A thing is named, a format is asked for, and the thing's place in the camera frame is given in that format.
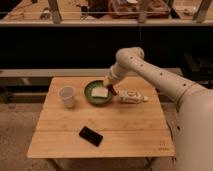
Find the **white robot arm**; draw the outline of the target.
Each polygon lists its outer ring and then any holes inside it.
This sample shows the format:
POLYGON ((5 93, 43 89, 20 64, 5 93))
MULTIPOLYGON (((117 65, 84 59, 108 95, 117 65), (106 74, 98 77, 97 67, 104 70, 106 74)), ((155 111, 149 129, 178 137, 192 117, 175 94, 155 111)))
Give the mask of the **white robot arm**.
POLYGON ((115 85, 133 71, 172 100, 179 113, 175 171, 213 171, 213 89, 152 65, 140 47, 122 48, 104 85, 115 85))

